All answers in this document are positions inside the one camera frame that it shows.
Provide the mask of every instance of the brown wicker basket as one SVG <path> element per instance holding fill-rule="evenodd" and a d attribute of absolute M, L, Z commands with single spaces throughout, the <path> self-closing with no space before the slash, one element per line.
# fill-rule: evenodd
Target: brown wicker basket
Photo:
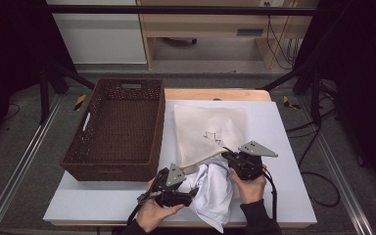
<path fill-rule="evenodd" d="M 158 171 L 165 93 L 159 79 L 100 79 L 60 165 L 79 181 L 148 181 Z"/>

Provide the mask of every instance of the sleeve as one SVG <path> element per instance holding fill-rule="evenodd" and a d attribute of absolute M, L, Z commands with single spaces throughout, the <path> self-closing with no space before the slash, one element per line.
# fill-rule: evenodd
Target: sleeve
<path fill-rule="evenodd" d="M 117 228 L 113 228 L 112 235 L 147 235 L 148 233 L 143 230 L 139 224 L 136 222 L 136 219 L 126 226 L 121 233 L 118 233 Z"/>
<path fill-rule="evenodd" d="M 264 207 L 264 200 L 255 203 L 240 205 L 241 210 L 246 216 L 247 226 L 246 235 L 280 235 L 279 224 L 268 217 Z"/>

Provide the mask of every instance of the hand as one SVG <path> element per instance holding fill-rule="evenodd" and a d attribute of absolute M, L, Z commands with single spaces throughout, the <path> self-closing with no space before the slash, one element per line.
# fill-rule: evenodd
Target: hand
<path fill-rule="evenodd" d="M 264 187 L 266 184 L 264 175 L 261 175 L 254 180 L 241 180 L 233 168 L 230 168 L 230 171 L 231 178 L 237 184 L 240 191 L 240 197 L 244 204 L 254 203 L 263 198 Z"/>
<path fill-rule="evenodd" d="M 153 181 L 154 179 L 151 179 L 148 182 L 148 190 Z M 176 214 L 183 207 L 184 205 L 178 205 L 169 209 L 163 209 L 155 202 L 155 199 L 151 199 L 139 210 L 136 221 L 145 232 L 150 233 L 158 227 L 166 217 Z"/>

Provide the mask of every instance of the white tabletop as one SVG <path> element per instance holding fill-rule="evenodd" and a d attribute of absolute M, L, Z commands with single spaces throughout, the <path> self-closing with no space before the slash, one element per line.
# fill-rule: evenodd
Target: white tabletop
<path fill-rule="evenodd" d="M 282 227 L 305 227 L 316 223 L 288 137 L 276 104 L 256 101 L 187 101 L 166 100 L 164 137 L 159 169 L 176 162 L 176 134 L 173 106 L 187 105 L 210 108 L 236 108 L 246 112 L 246 142 L 255 140 L 273 150 L 278 158 L 265 158 L 277 188 L 277 220 Z M 136 198 L 146 190 L 146 182 L 83 182 L 68 172 L 57 189 L 44 220 L 56 225 L 125 224 L 136 206 Z M 264 205 L 271 216 L 271 186 L 267 183 Z M 231 219 L 226 226 L 244 225 L 246 219 L 239 207 L 241 201 L 231 202 Z M 167 218 L 162 226 L 206 226 L 188 208 Z"/>

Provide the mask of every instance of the folded white cloth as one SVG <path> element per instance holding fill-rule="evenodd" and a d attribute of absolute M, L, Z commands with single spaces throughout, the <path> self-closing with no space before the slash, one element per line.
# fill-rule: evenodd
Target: folded white cloth
<path fill-rule="evenodd" d="M 189 208 L 223 233 L 222 225 L 230 219 L 229 207 L 233 195 L 228 162 L 221 156 L 205 161 L 196 173 L 187 176 L 179 189 L 188 192 L 196 187 L 199 191 Z"/>
<path fill-rule="evenodd" d="M 178 165 L 198 164 L 244 144 L 242 109 L 174 106 Z"/>

